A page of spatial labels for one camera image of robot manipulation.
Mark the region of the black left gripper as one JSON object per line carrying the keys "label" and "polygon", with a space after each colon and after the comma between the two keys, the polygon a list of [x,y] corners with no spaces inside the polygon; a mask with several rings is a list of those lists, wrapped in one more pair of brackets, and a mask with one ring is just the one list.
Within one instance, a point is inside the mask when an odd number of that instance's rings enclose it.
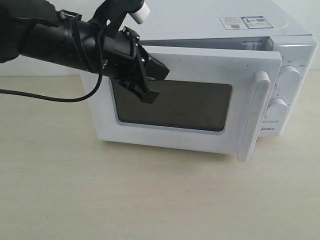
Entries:
{"label": "black left gripper", "polygon": [[120,79],[118,83],[142,103],[153,104],[160,93],[149,89],[148,78],[162,81],[170,70],[139,45],[133,29],[125,26],[113,36],[108,30],[97,21],[59,22],[57,64],[94,74],[103,68],[103,75]]}

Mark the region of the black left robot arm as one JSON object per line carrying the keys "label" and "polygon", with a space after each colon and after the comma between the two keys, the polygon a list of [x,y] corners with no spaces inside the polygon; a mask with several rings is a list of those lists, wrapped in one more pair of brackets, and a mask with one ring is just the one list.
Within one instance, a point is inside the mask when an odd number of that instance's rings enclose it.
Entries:
{"label": "black left robot arm", "polygon": [[141,45],[140,36],[123,26],[130,15],[141,24],[149,15],[143,0],[105,0],[92,18],[56,7],[47,0],[0,3],[0,61],[25,56],[86,71],[117,81],[143,103],[159,93],[149,81],[162,81],[169,69]]}

